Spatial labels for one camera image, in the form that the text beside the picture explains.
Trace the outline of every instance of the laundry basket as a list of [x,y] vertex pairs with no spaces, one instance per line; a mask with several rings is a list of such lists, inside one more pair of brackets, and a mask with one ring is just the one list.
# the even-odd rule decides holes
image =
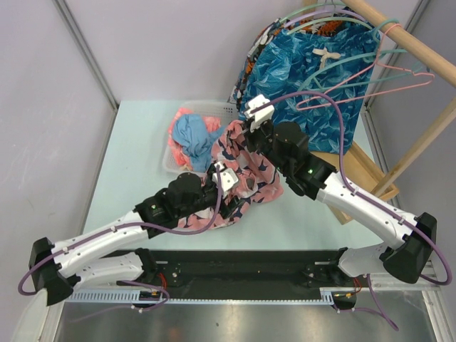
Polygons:
[[[236,109],[236,105],[226,102],[217,102],[217,101],[187,101],[181,105],[182,108],[187,108],[193,111],[194,114],[199,114],[201,116],[212,116],[215,118],[220,118],[221,124],[223,126],[228,125],[233,120],[236,120],[239,116],[239,113]],[[183,173],[189,172],[188,170],[183,170],[179,165],[176,164],[174,157],[172,156],[171,148],[166,143],[165,154],[163,155],[162,161],[163,168],[168,172],[173,173]],[[203,176],[203,173],[193,172],[196,175]]]

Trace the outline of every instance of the table surface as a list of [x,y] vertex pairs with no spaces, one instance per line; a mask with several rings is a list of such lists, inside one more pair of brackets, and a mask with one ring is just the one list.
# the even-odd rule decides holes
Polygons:
[[[184,101],[123,101],[115,119],[83,232],[108,224],[176,178],[162,168],[167,127]],[[373,158],[363,121],[355,141]],[[311,250],[365,247],[381,240],[357,222],[341,225],[330,209],[284,183],[273,202],[253,204],[237,224],[194,236],[161,234],[128,248]]]

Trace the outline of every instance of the blue garment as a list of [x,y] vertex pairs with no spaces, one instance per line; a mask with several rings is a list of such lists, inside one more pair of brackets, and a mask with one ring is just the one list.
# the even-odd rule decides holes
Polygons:
[[212,145],[223,131],[224,126],[209,133],[201,116],[188,114],[176,120],[172,128],[172,139],[181,145],[183,153],[190,157],[194,171],[206,172],[212,160]]
[[[239,114],[241,120],[245,120],[244,110],[248,101],[259,94],[263,94],[269,100],[279,96],[293,93],[314,72],[320,68],[321,57],[313,53],[314,48],[327,48],[329,52],[341,54],[341,58],[357,56],[361,53],[376,51],[378,43],[373,39],[372,31],[359,24],[347,24],[346,28],[335,36],[325,37],[308,33],[288,35],[287,30],[282,30],[271,43],[266,46],[258,61],[253,67],[252,74],[247,82],[242,106]],[[326,66],[334,63],[331,58],[326,60]],[[372,64],[363,59],[344,63],[317,76],[323,87],[335,86],[342,80],[361,71]],[[350,83],[369,81],[372,69],[369,72],[351,80]],[[310,84],[306,89],[315,89],[317,85]],[[367,85],[340,88],[331,91],[330,95],[335,101],[344,100],[366,93]],[[309,150],[338,153],[339,149],[339,124],[335,110],[331,107],[323,107],[300,112],[296,110],[296,104],[308,97],[298,96],[290,98],[275,105],[275,124],[282,121],[295,121],[301,130],[309,135]],[[325,100],[313,100],[309,105],[325,103]],[[344,153],[353,142],[358,114],[363,100],[351,101],[339,105],[344,124]]]

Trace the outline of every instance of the purple cable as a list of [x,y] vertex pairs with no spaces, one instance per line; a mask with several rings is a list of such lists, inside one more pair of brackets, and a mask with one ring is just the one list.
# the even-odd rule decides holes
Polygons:
[[[220,175],[219,167],[216,168],[216,172],[217,172],[217,203],[215,205],[214,215],[212,216],[211,220],[207,223],[207,225],[205,227],[203,227],[201,229],[198,229],[198,230],[190,231],[190,232],[181,232],[181,231],[172,230],[170,228],[162,227],[162,226],[159,226],[158,224],[153,224],[153,223],[130,222],[130,223],[119,224],[118,226],[115,226],[115,228],[117,230],[119,230],[119,229],[128,228],[128,227],[141,226],[141,227],[147,227],[147,228],[155,228],[155,229],[159,229],[159,230],[161,230],[163,232],[168,232],[168,233],[177,234],[177,235],[196,235],[196,234],[201,234],[201,233],[206,232],[212,226],[212,224],[215,222],[215,219],[217,218],[217,215],[219,214],[219,211],[220,211],[220,205],[222,203],[222,195],[223,195],[223,192],[222,192],[222,177]],[[91,237],[86,237],[85,239],[82,239],[82,240],[80,240],[78,242],[75,242],[74,244],[71,244],[70,246],[68,246],[68,250],[75,249],[76,247],[79,247],[80,245],[85,244],[86,242],[92,241],[92,240],[94,240],[94,239],[96,239],[98,237],[101,237],[104,234],[107,234],[107,233],[110,233],[110,232],[113,232],[112,229],[111,228],[107,228],[107,229],[105,229],[105,230],[103,230],[101,232],[98,232],[97,234],[92,235]],[[27,278],[29,278],[37,269],[42,267],[46,262],[54,259],[55,257],[57,257],[57,256],[59,256],[61,254],[63,254],[63,250],[62,249],[60,251],[56,252],[56,253],[53,253],[53,254],[47,256],[46,258],[41,260],[39,263],[37,263],[35,266],[33,266],[31,269],[29,269],[29,271],[27,273],[25,273],[25,275],[19,281],[19,284],[17,286],[17,291],[22,296],[33,296],[33,295],[35,295],[36,291],[30,291],[30,292],[29,291],[24,291],[24,284],[25,284]]]
[[160,291],[161,293],[163,293],[165,295],[166,298],[163,299],[162,301],[156,303],[156,304],[153,304],[150,307],[147,307],[147,308],[136,308],[134,306],[132,307],[132,306],[127,306],[127,305],[111,306],[110,308],[94,312],[94,313],[86,315],[84,317],[80,317],[80,318],[77,318],[77,319],[74,319],[74,320],[70,320],[70,322],[71,323],[78,323],[78,322],[86,320],[87,318],[92,318],[92,317],[104,314],[106,312],[114,311],[114,310],[118,310],[118,309],[137,309],[141,313],[142,312],[146,312],[146,311],[152,311],[152,310],[158,309],[161,306],[165,305],[165,303],[170,300],[170,294],[168,293],[168,291],[166,291],[165,289],[163,289],[161,287],[157,287],[157,286],[153,286],[153,285],[149,285],[149,284],[144,284],[144,283],[138,283],[136,281],[129,281],[129,280],[123,280],[122,282],[126,283],[126,284],[129,284],[129,285],[132,285],[132,286],[145,287],[146,289],[151,289],[153,291]]
[[[320,98],[324,98],[336,110],[336,113],[337,113],[337,116],[338,116],[338,119],[339,119],[339,125],[340,125],[340,128],[341,128],[340,129],[341,135],[340,135],[340,138],[339,138],[339,142],[340,142],[339,143],[339,170],[340,170],[340,173],[341,173],[342,180],[343,180],[345,186],[347,187],[347,189],[349,189],[350,191],[354,192],[355,188],[352,187],[350,185],[350,183],[348,182],[348,180],[346,178],[346,175],[345,175],[345,171],[344,171],[345,169],[344,169],[344,166],[343,166],[343,129],[344,129],[343,128],[343,117],[342,117],[342,113],[341,113],[341,110],[340,110],[339,106],[337,105],[337,103],[332,98],[330,98],[326,94],[319,93],[317,91],[311,91],[311,90],[296,91],[295,93],[290,93],[290,94],[283,95],[283,96],[281,96],[279,98],[275,98],[272,101],[269,101],[268,103],[266,103],[264,105],[261,105],[260,107],[254,109],[252,111],[252,114],[255,113],[255,112],[258,112],[259,110],[264,109],[264,108],[266,108],[266,107],[268,107],[270,105],[275,105],[276,103],[279,103],[279,102],[281,102],[283,100],[286,100],[287,98],[292,98],[292,97],[300,96],[300,95],[312,95],[312,96],[318,96]],[[371,203],[375,207],[377,207],[377,208],[383,210],[384,212],[386,212],[387,214],[391,215],[392,217],[394,217],[398,221],[403,219],[400,215],[396,214],[394,211],[389,210],[387,207],[384,207],[380,203],[377,203],[376,201],[374,201],[371,198],[361,194],[360,192],[354,192],[354,193],[357,196],[363,198],[365,201]],[[445,256],[443,255],[442,251],[435,245],[435,243],[426,234],[421,232],[413,224],[409,223],[408,221],[404,221],[403,224],[405,224],[411,230],[413,230],[418,235],[420,235],[420,237],[422,237],[430,245],[430,247],[435,251],[435,253],[440,258],[440,261],[442,262],[442,264],[443,264],[443,266],[445,268],[445,271],[447,272],[447,280],[445,280],[445,281],[438,281],[438,280],[431,279],[428,276],[423,276],[423,275],[420,275],[420,277],[425,279],[425,280],[427,280],[427,281],[429,281],[429,282],[431,282],[431,283],[437,284],[437,285],[448,285],[449,283],[451,283],[451,281],[452,281],[451,268],[450,268],[450,265],[448,264],[448,261],[446,260]],[[377,312],[377,311],[375,311],[373,309],[370,309],[370,308],[358,308],[358,309],[355,309],[355,311],[364,311],[364,312],[370,312],[372,314],[377,314],[377,315],[383,317],[388,322],[388,324],[390,324],[393,327],[394,330],[398,331],[399,330],[398,326],[391,320],[391,318],[389,318],[387,316],[387,314],[383,310],[383,307],[381,306],[380,302],[378,301],[378,298],[377,298],[375,292],[372,289],[372,283],[371,283],[370,274],[368,274],[368,285],[369,285],[370,294],[371,294],[371,296],[372,296],[372,298],[373,298],[373,300],[374,300],[374,302],[375,302],[375,304],[378,307],[378,310],[380,312]]]
[[[307,19],[307,18],[310,18],[311,16],[316,16],[316,15],[319,15],[319,14],[325,14],[325,13],[331,13],[333,12],[333,10],[328,10],[328,9],[320,9],[318,11],[314,11],[312,13],[308,13],[308,14],[304,14],[303,16],[300,16],[296,19],[293,19],[291,21],[289,21],[288,23],[286,23],[284,25],[284,28],[286,29],[287,27],[293,25],[294,23],[298,22],[298,21],[301,21],[301,20],[304,20],[304,19]],[[336,9],[335,13],[341,13],[341,14],[348,14],[349,16],[354,16],[355,18],[361,20],[361,21],[366,21],[362,16],[360,16],[359,14],[355,13],[355,12],[352,12],[352,11],[347,11],[345,9]]]

